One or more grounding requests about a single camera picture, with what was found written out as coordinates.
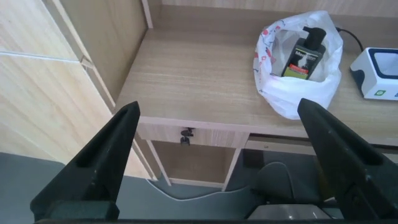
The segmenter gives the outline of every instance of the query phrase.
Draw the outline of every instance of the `black cable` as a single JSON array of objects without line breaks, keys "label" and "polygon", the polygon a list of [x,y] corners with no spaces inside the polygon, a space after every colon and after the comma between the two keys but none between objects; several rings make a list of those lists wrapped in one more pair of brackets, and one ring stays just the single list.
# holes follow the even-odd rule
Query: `black cable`
[{"label": "black cable", "polygon": [[361,49],[361,52],[363,51],[362,43],[361,43],[361,41],[355,36],[355,34],[353,34],[351,31],[348,31],[348,30],[346,30],[346,29],[342,29],[342,28],[339,28],[339,27],[336,27],[336,30],[337,30],[337,32],[343,31],[343,32],[346,32],[347,34],[353,36],[354,39],[358,42],[359,48]]}]

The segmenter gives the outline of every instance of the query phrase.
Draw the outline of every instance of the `cabinet door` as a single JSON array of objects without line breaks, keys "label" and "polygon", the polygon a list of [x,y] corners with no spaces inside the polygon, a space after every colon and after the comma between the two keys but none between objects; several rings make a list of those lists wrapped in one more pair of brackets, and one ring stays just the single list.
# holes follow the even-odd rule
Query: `cabinet door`
[{"label": "cabinet door", "polygon": [[[68,163],[111,113],[79,62],[0,54],[0,151]],[[149,178],[135,151],[126,173]]]},{"label": "cabinet door", "polygon": [[78,60],[42,0],[2,0],[0,34],[0,52]]}]

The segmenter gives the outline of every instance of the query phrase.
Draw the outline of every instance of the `white device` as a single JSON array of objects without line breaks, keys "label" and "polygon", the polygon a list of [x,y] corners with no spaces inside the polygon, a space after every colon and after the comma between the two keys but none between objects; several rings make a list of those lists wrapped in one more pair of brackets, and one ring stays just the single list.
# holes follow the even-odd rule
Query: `white device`
[{"label": "white device", "polygon": [[350,69],[364,98],[398,100],[398,49],[368,47]]}]

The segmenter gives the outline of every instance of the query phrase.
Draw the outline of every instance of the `wooden cabinet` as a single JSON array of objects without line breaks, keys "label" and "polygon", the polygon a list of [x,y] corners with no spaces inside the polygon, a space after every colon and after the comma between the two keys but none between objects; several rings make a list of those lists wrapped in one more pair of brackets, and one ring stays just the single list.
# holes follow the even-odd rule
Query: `wooden cabinet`
[{"label": "wooden cabinet", "polygon": [[[68,163],[112,117],[145,30],[139,1],[2,1],[0,151]],[[125,174],[156,179],[148,152],[137,135]]]},{"label": "wooden cabinet", "polygon": [[41,0],[0,3],[0,52],[78,60]]},{"label": "wooden cabinet", "polygon": [[79,62],[0,55],[0,79],[3,131],[34,146],[23,156],[67,163],[111,118]]}]

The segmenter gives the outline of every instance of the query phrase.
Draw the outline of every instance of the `bottle label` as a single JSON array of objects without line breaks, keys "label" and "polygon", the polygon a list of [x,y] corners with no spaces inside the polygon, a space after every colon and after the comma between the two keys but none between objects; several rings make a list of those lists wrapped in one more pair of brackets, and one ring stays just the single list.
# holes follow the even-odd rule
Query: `bottle label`
[{"label": "bottle label", "polygon": [[283,76],[307,79],[308,73],[318,60],[318,56],[295,49]]}]

